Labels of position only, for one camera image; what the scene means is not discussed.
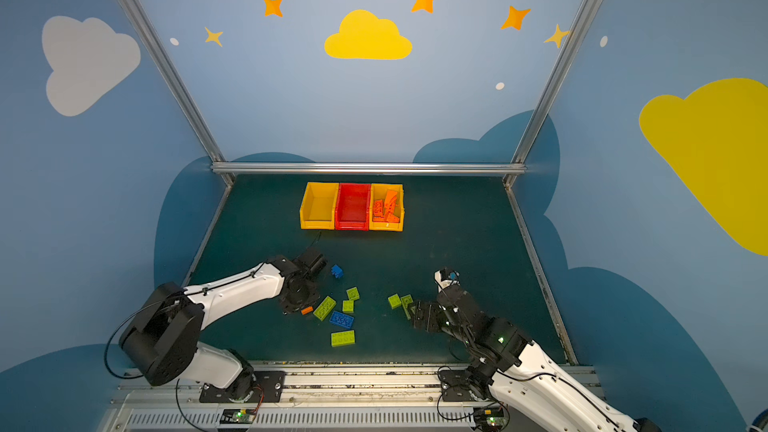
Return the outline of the green 2x4 lego slanted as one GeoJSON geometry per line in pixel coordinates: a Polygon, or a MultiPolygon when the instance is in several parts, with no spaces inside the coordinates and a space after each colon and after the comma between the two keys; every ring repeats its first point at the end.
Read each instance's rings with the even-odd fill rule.
{"type": "Polygon", "coordinates": [[[336,307],[336,300],[330,296],[326,296],[320,304],[314,309],[313,315],[320,321],[324,321],[336,307]]]}

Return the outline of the long orange lego piece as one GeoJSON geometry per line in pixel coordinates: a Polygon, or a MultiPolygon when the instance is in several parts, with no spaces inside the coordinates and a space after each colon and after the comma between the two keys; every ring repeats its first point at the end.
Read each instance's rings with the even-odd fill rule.
{"type": "Polygon", "coordinates": [[[372,205],[372,220],[374,222],[385,222],[386,211],[383,200],[375,200],[372,205]]]}

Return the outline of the orange wedge lego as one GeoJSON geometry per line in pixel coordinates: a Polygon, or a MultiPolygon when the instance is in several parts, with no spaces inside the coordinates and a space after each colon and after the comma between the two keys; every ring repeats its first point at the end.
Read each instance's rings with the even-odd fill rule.
{"type": "Polygon", "coordinates": [[[397,205],[399,192],[397,190],[388,190],[385,195],[384,205],[387,210],[394,209],[397,205]]]}

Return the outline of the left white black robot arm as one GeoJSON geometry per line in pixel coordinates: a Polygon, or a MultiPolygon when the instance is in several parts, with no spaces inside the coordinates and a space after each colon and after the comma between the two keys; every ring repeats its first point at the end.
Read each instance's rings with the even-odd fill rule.
{"type": "Polygon", "coordinates": [[[313,305],[326,265],[321,252],[308,248],[292,260],[278,255],[202,285],[164,283],[132,317],[118,344],[152,386],[191,380],[220,393],[224,401],[247,402],[257,390],[253,367],[234,351],[201,342],[202,331],[264,300],[277,298],[285,314],[313,305]]]}

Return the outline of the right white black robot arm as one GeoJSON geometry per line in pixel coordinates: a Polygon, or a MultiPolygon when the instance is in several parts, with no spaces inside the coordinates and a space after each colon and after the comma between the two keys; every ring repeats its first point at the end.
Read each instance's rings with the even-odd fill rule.
{"type": "Polygon", "coordinates": [[[438,282],[435,301],[407,306],[416,329],[461,342],[471,361],[442,371],[445,389],[463,398],[510,406],[546,431],[658,431],[648,418],[610,406],[572,378],[521,328],[486,314],[456,281],[438,282]]]}

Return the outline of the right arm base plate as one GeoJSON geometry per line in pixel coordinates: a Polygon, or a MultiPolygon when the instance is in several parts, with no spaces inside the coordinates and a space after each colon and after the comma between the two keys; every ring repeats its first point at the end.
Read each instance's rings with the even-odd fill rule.
{"type": "Polygon", "coordinates": [[[467,369],[440,367],[436,374],[442,401],[476,402],[486,398],[485,392],[467,369]]]}

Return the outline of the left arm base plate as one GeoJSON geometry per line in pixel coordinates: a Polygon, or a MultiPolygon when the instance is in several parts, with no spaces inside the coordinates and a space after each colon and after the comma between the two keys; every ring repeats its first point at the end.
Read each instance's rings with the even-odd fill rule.
{"type": "Polygon", "coordinates": [[[284,371],[243,372],[227,388],[217,388],[205,384],[199,396],[199,402],[216,404],[278,403],[281,400],[285,378],[286,373],[284,371]]]}

